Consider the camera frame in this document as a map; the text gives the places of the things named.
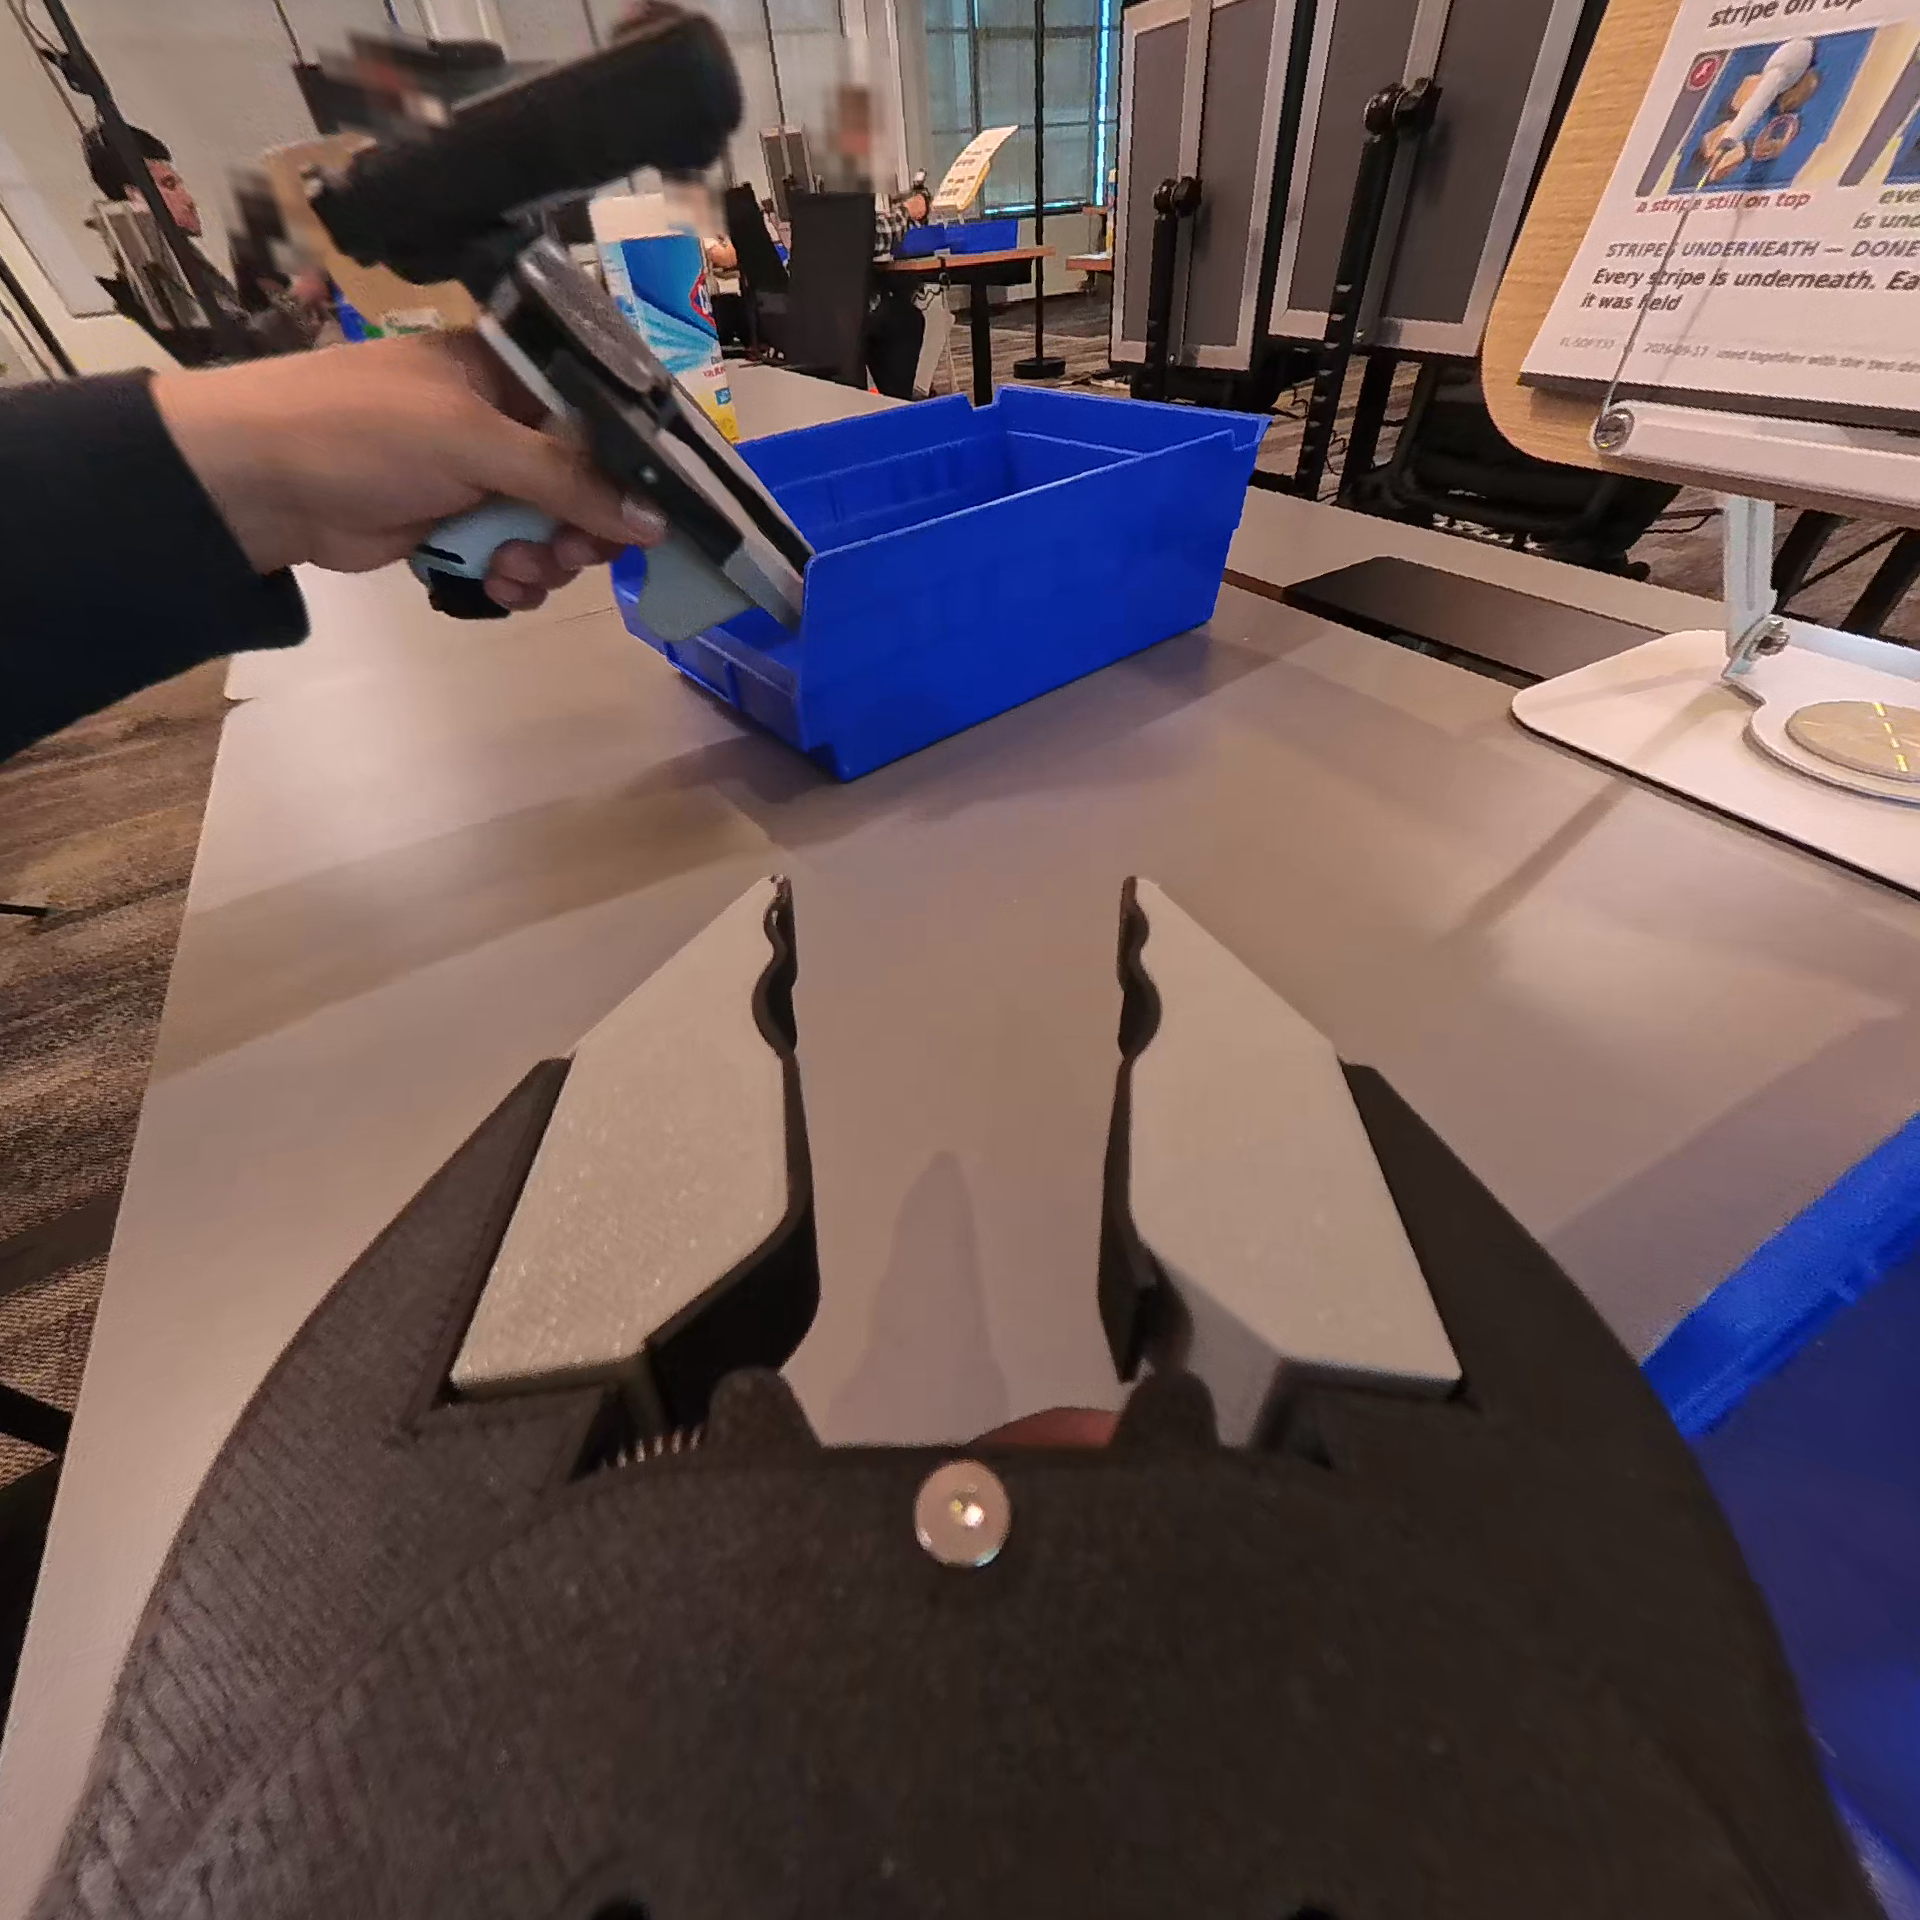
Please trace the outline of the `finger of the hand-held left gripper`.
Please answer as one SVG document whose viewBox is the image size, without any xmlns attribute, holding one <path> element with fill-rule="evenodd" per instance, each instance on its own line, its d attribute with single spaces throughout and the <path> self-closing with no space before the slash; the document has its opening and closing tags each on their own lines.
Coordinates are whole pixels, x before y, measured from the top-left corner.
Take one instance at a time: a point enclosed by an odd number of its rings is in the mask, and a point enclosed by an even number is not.
<svg viewBox="0 0 1920 1920">
<path fill-rule="evenodd" d="M 671 375 L 657 389 L 657 504 L 667 535 L 695 541 L 780 628 L 801 628 L 811 544 Z"/>
<path fill-rule="evenodd" d="M 667 535 L 639 548 L 638 626 L 660 645 L 683 641 L 756 610 L 695 541 Z"/>
</svg>

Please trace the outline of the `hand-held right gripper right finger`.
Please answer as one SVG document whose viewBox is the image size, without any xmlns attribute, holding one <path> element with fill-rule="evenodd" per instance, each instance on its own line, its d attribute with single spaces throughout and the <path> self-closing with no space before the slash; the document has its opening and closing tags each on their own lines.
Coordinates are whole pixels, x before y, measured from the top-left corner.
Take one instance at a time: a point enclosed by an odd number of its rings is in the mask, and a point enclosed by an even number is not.
<svg viewBox="0 0 1920 1920">
<path fill-rule="evenodd" d="M 1455 1346 L 1334 1044 L 1156 881 L 1119 886 L 1098 1314 L 1114 1372 L 1182 1376 L 1223 1445 L 1315 1386 L 1446 1400 Z"/>
</svg>

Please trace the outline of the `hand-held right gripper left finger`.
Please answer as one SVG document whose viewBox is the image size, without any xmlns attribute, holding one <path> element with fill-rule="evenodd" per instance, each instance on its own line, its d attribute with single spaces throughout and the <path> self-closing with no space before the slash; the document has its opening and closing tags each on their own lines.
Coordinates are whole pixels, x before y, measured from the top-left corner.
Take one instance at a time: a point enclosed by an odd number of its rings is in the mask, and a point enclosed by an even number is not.
<svg viewBox="0 0 1920 1920">
<path fill-rule="evenodd" d="M 820 1302 L 787 878 L 747 886 L 578 1039 L 455 1386 L 713 1386 Z"/>
</svg>

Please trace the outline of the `blue plastic bin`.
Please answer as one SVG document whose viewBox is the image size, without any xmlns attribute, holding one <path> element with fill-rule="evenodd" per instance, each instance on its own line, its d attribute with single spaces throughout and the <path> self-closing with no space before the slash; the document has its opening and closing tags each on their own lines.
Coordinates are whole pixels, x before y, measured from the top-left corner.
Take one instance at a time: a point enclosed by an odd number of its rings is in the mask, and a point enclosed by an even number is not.
<svg viewBox="0 0 1920 1920">
<path fill-rule="evenodd" d="M 795 631 L 747 610 L 665 639 L 647 557 L 610 568 L 634 637 L 851 781 L 1202 626 L 1267 415 L 1009 385 L 755 438 L 814 546 Z"/>
<path fill-rule="evenodd" d="M 1918 1120 L 1644 1360 L 1779 1626 L 1841 1820 L 1918 1914 Z"/>
</svg>

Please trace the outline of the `person's left hand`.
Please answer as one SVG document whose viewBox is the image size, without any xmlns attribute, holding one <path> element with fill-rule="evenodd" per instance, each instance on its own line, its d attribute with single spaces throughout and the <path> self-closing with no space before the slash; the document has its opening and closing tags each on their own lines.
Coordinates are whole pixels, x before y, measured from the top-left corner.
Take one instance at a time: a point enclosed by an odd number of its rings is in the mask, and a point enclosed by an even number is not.
<svg viewBox="0 0 1920 1920">
<path fill-rule="evenodd" d="M 257 576 L 340 574 L 407 560 L 437 526 L 493 497 L 549 516 L 505 541 L 482 590 L 538 607 L 621 548 L 657 546 L 665 516 L 620 490 L 466 332 L 162 369 L 148 381 L 185 465 Z"/>
</svg>

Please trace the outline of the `wipes canister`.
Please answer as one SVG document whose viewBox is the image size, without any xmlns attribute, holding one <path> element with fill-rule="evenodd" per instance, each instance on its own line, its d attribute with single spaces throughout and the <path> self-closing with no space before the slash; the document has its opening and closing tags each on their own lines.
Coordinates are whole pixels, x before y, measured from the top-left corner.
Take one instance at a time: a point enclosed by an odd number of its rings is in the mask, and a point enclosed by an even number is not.
<svg viewBox="0 0 1920 1920">
<path fill-rule="evenodd" d="M 723 438 L 739 442 L 731 375 L 708 296 L 701 238 L 665 225 L 596 238 L 594 245 L 621 318 L 699 402 Z"/>
</svg>

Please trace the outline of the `black office chair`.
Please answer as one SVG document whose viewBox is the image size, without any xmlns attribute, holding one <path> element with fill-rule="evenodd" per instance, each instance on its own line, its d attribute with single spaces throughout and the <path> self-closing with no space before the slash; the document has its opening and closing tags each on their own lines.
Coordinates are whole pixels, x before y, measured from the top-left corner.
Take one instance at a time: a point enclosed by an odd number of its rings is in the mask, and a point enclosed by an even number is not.
<svg viewBox="0 0 1920 1920">
<path fill-rule="evenodd" d="M 866 390 L 875 196 L 866 188 L 791 198 L 780 354 L 789 369 Z"/>
<path fill-rule="evenodd" d="M 1351 432 L 1334 501 L 1380 518 L 1461 526 L 1547 560 L 1644 580 L 1633 557 L 1673 490 L 1658 481 L 1558 463 L 1505 436 L 1477 362 L 1423 360 L 1391 449 Z"/>
</svg>

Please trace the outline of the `far work desk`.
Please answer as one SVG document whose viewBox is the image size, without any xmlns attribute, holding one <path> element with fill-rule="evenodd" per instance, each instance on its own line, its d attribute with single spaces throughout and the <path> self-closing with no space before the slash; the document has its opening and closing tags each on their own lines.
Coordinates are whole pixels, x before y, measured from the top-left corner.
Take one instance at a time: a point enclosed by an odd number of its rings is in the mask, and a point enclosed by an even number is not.
<svg viewBox="0 0 1920 1920">
<path fill-rule="evenodd" d="M 874 262 L 878 276 L 891 280 L 923 280 L 943 289 L 959 288 L 966 292 L 966 341 L 972 365 L 972 402 L 975 408 L 993 404 L 993 288 L 1014 288 L 1029 284 L 1036 298 L 1045 296 L 1045 262 L 1052 260 L 1057 247 L 1009 247 L 996 252 L 940 252 L 905 258 L 885 258 Z"/>
</svg>

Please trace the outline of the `small paper sign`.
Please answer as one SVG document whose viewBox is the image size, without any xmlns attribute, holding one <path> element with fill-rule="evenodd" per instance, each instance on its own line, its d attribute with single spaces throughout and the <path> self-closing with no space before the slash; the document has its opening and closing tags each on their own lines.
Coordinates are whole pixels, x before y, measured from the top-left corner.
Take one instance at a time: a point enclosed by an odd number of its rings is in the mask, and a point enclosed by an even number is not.
<svg viewBox="0 0 1920 1920">
<path fill-rule="evenodd" d="M 983 191 L 994 157 L 1004 144 L 1018 135 L 1018 129 L 1018 124 L 983 127 L 950 159 L 927 200 L 927 216 L 934 223 L 950 223 L 969 215 Z"/>
</svg>

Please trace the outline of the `grey partition panel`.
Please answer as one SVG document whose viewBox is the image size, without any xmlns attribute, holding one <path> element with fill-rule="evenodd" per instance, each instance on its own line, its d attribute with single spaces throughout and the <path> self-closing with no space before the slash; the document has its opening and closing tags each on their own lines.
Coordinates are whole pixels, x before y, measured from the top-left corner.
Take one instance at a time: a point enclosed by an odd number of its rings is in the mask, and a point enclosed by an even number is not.
<svg viewBox="0 0 1920 1920">
<path fill-rule="evenodd" d="M 1365 108 L 1429 81 L 1435 104 L 1388 176 L 1357 342 L 1473 360 L 1571 85 L 1593 44 L 1580 1 L 1330 1 L 1291 60 L 1286 200 L 1268 334 L 1324 334 L 1359 173 Z"/>
<path fill-rule="evenodd" d="M 1261 407 L 1313 5 L 1119 21 L 1110 360 L 1139 397 Z"/>
</svg>

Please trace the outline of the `white document stand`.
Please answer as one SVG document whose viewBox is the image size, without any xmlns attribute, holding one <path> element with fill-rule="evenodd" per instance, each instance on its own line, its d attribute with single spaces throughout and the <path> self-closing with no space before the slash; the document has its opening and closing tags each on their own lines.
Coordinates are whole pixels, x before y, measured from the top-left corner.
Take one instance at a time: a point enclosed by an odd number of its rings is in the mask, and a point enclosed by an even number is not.
<svg viewBox="0 0 1920 1920">
<path fill-rule="evenodd" d="M 1518 385 L 1486 365 L 1483 350 L 1490 410 L 1522 449 L 1718 501 L 1711 621 L 1530 688 L 1511 703 L 1516 719 L 1557 746 L 1916 895 L 1916 785 L 1847 774 L 1785 735 L 1787 712 L 1804 703 L 1916 705 L 1916 650 L 1780 612 L 1770 577 L 1780 504 L 1916 530 L 1918 346 L 1908 426 L 1718 402 L 1586 402 Z"/>
</svg>

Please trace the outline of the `round pale disc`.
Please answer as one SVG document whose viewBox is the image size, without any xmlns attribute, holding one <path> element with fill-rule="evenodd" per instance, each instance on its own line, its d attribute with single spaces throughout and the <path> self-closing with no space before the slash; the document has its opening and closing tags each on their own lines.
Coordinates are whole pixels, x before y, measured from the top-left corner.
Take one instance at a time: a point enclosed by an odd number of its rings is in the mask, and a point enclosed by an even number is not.
<svg viewBox="0 0 1920 1920">
<path fill-rule="evenodd" d="M 1918 708 L 1867 698 L 1804 703 L 1782 721 L 1789 742 L 1873 783 L 1918 785 Z"/>
</svg>

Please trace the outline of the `printed instruction sheet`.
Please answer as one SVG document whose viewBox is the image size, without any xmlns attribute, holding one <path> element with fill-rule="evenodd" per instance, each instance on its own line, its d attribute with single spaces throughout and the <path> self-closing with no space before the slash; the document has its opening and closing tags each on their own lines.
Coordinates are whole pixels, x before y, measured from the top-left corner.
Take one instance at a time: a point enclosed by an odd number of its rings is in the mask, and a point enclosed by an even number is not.
<svg viewBox="0 0 1920 1920">
<path fill-rule="evenodd" d="M 1916 114 L 1916 1 L 1606 5 L 1486 365 L 1916 424 Z"/>
</svg>

